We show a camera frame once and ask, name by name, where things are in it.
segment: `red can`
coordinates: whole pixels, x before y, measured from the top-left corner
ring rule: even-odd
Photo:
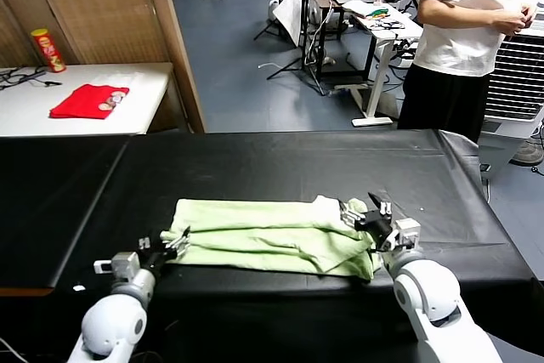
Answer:
[[[66,69],[65,63],[60,57],[59,50],[54,46],[53,39],[48,29],[36,29],[31,32],[34,40],[48,61],[52,72],[61,72]]]

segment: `green cloth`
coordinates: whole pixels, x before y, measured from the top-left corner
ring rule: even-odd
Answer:
[[[352,199],[352,209],[365,203]],[[190,226],[190,248],[173,262],[323,275],[355,275],[371,280],[379,267],[368,250],[369,234],[348,227],[338,200],[318,196],[312,203],[269,201],[178,201],[169,231],[173,240]]]

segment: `white table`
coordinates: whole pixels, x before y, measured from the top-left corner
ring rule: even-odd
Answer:
[[[171,63],[69,65],[63,72],[48,72],[38,79],[62,85],[46,88],[28,81],[0,90],[0,137],[146,133],[166,92],[175,99],[172,106],[181,106]],[[49,118],[49,111],[83,84],[128,87],[130,92],[104,120]]]
[[[406,14],[402,14],[389,4],[384,4],[384,8],[387,8],[390,14],[389,19],[397,20],[403,24],[404,29],[398,30],[372,30],[371,25],[375,23],[375,20],[367,20],[357,17],[357,20],[367,28],[376,39],[377,46],[383,45],[382,58],[376,73],[376,79],[372,86],[371,96],[368,101],[366,111],[363,109],[363,100],[357,89],[351,88],[351,94],[355,100],[357,106],[361,112],[365,115],[364,118],[354,119],[352,121],[354,127],[368,127],[372,125],[385,125],[392,123],[389,118],[376,118],[376,108],[382,95],[383,82],[389,67],[389,62],[393,57],[393,46],[395,40],[412,40],[421,37],[423,29],[416,23],[414,23],[410,17]]]

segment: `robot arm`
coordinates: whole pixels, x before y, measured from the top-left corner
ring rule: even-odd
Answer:
[[[474,323],[459,281],[446,267],[417,251],[421,226],[411,218],[393,221],[391,203],[370,194],[378,207],[367,213],[344,209],[344,221],[368,232],[394,280],[394,294],[418,340],[422,363],[499,363],[489,336]]]
[[[136,252],[119,252],[112,260],[97,261],[97,274],[113,273],[117,283],[111,295],[100,299],[83,317],[82,333],[68,363],[125,363],[144,336],[147,307],[162,266],[189,247],[188,228],[178,239],[152,246],[140,240],[142,267]]]

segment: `wooden wall panel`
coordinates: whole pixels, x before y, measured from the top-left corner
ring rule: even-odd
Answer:
[[[190,68],[189,56],[185,49],[184,39],[179,27],[172,0],[153,0],[157,17],[166,40],[167,51],[178,80],[179,92],[184,102],[184,108],[193,130],[198,133],[206,132],[204,116],[201,112],[200,100],[196,92],[195,78]]]
[[[26,37],[30,38],[32,30],[47,28],[52,34],[55,45],[66,64],[77,64],[77,58],[47,0],[6,0],[6,2],[13,11],[20,29],[25,33]]]
[[[5,0],[0,0],[0,68],[36,65],[38,57]]]
[[[82,64],[168,61],[151,0],[48,0]]]

